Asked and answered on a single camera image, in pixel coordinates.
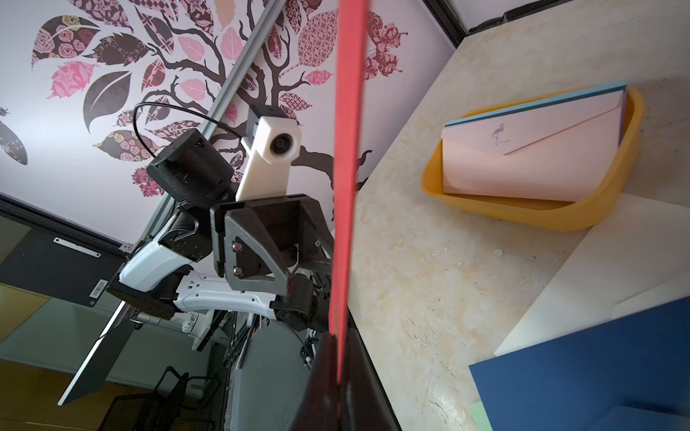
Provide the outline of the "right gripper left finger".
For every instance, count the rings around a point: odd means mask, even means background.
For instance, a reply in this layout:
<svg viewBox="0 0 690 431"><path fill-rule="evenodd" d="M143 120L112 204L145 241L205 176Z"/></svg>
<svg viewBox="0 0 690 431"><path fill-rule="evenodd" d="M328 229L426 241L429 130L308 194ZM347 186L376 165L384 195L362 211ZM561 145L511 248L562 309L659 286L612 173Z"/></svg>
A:
<svg viewBox="0 0 690 431"><path fill-rule="evenodd" d="M340 429L337 366L336 337L327 333L321 338L307 389L293 419L291 430Z"/></svg>

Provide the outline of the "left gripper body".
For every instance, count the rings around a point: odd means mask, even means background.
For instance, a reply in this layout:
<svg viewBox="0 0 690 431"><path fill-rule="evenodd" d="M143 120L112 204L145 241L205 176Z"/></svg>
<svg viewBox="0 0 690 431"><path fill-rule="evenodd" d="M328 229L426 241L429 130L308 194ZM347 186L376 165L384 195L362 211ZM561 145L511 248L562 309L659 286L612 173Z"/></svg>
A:
<svg viewBox="0 0 690 431"><path fill-rule="evenodd" d="M268 293L290 328L326 332L334 238L307 195L217 204L210 210L214 266L235 290Z"/></svg>

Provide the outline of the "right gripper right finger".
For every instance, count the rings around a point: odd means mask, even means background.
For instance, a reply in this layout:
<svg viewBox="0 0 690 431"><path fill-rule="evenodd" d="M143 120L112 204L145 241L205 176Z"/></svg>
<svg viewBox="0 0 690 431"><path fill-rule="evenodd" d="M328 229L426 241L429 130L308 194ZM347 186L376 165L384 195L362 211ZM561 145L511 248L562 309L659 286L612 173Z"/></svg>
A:
<svg viewBox="0 0 690 431"><path fill-rule="evenodd" d="M341 381L341 430L401 430L356 328L348 328Z"/></svg>

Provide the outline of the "light green envelope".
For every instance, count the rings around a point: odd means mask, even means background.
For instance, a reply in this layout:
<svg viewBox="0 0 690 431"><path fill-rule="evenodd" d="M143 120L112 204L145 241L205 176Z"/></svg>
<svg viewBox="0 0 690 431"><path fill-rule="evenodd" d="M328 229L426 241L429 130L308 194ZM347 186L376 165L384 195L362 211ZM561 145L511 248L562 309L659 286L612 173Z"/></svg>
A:
<svg viewBox="0 0 690 431"><path fill-rule="evenodd" d="M470 414L478 431L492 431L492 425L486 413L483 403L478 400L470 406Z"/></svg>

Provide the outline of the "red envelope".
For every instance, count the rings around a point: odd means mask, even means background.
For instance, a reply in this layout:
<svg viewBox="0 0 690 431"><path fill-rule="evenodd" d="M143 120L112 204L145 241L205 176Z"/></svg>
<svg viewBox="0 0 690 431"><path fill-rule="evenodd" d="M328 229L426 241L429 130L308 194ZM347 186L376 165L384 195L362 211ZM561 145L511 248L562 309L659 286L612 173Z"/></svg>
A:
<svg viewBox="0 0 690 431"><path fill-rule="evenodd" d="M359 159L368 1L341 1L338 21L333 188L334 256L330 333L336 340L336 381L342 380L348 322L350 257Z"/></svg>

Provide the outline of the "navy blue envelope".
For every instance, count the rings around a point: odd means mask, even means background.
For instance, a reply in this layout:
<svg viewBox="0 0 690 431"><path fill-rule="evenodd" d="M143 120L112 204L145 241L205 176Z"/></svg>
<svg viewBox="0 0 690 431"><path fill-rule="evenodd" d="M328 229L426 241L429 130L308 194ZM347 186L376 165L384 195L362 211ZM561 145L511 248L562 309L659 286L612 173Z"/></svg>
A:
<svg viewBox="0 0 690 431"><path fill-rule="evenodd" d="M686 298L470 367L495 430L689 427Z"/></svg>

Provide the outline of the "yellow plastic storage box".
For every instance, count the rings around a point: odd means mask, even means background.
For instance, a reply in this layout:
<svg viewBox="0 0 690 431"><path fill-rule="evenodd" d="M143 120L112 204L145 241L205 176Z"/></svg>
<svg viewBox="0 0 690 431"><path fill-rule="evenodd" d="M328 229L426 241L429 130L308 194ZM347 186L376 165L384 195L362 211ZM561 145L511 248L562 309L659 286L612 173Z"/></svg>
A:
<svg viewBox="0 0 690 431"><path fill-rule="evenodd" d="M641 148L645 101L635 87L626 90L625 133L616 159L599 187L579 202L447 195L442 188L442 145L438 144L420 178L422 191L433 199L468 213L559 232L579 231L607 218L623 193Z"/></svg>

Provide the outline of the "pink envelope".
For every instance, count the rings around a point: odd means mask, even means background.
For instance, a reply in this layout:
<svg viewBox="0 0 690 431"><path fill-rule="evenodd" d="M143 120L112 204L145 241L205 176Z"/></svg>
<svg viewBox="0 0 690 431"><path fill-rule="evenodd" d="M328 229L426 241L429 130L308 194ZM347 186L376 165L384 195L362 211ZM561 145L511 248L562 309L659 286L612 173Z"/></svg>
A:
<svg viewBox="0 0 690 431"><path fill-rule="evenodd" d="M447 194L576 202L602 183L621 141L625 90L471 120L441 133Z"/></svg>

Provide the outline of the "white envelope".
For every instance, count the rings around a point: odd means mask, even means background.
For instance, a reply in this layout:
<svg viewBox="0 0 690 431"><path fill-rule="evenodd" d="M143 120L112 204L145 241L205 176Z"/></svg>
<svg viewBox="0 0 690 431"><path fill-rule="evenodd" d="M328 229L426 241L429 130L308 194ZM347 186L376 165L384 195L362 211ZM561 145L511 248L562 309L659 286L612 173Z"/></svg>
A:
<svg viewBox="0 0 690 431"><path fill-rule="evenodd" d="M609 321L614 308L689 271L689 209L624 194L496 349L497 357Z"/></svg>

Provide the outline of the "light blue envelope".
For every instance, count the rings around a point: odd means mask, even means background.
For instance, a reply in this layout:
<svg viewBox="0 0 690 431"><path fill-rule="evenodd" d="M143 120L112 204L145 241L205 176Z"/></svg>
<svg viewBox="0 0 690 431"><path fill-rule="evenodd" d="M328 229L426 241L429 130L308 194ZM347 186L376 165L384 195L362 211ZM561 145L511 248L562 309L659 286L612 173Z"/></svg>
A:
<svg viewBox="0 0 690 431"><path fill-rule="evenodd" d="M595 97L595 96L602 95L602 94L625 91L626 88L627 88L627 82L626 81L619 81L619 82L615 82L612 84L602 84L599 86L589 87L589 88L585 88L585 89L578 90L578 91L572 91L569 93L557 94L555 96L550 96L550 97L546 97L543 99L538 99L538 100L535 100L532 102L521 102L521 103L518 103L517 105L512 105L512 106L509 106L507 108L492 109L492 110L486 111L484 113L470 115L470 116L463 117L463 118L458 119L458 120L453 120L453 121L447 122L445 124L445 127L453 127L453 126L457 126L460 124L465 124L465 123L474 122L474 121L478 121L478 120L485 120L485 119L491 119L491 118L496 118L496 117L502 117L502 116L506 116L506 115L510 115L510 114L518 113L518 112L522 112L522 111L532 111L535 109L540 109L540 108L552 106L555 104L572 102L572 101L576 101L576 100L580 100L580 99L586 99L589 97Z"/></svg>

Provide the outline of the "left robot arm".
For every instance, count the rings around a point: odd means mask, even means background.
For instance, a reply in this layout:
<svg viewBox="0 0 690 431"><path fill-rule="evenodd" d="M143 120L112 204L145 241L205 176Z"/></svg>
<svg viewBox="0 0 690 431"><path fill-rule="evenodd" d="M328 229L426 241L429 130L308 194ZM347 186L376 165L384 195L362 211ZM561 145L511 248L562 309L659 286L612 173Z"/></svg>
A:
<svg viewBox="0 0 690 431"><path fill-rule="evenodd" d="M294 120L261 119L242 181L196 129L148 166L178 207L109 284L141 312L249 312L291 329L326 332L333 238L320 204L289 195L300 152Z"/></svg>

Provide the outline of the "aluminium rail left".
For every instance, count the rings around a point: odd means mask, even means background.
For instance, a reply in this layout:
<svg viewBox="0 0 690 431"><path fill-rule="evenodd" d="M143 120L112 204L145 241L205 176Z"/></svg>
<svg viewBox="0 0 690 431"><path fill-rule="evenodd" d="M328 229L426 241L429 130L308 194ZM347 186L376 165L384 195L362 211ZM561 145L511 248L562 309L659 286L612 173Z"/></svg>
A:
<svg viewBox="0 0 690 431"><path fill-rule="evenodd" d="M265 5L262 15L240 52L239 58L229 72L226 82L222 85L217 101L211 106L210 116L201 125L201 134L205 138L212 138L220 127L226 107L240 89L240 85L248 74L263 43L267 40L285 3L285 0L271 0ZM132 332L149 323L152 319L151 316L144 314L133 305L125 301L120 302L57 405L66 406L70 402L100 389L127 345Z"/></svg>

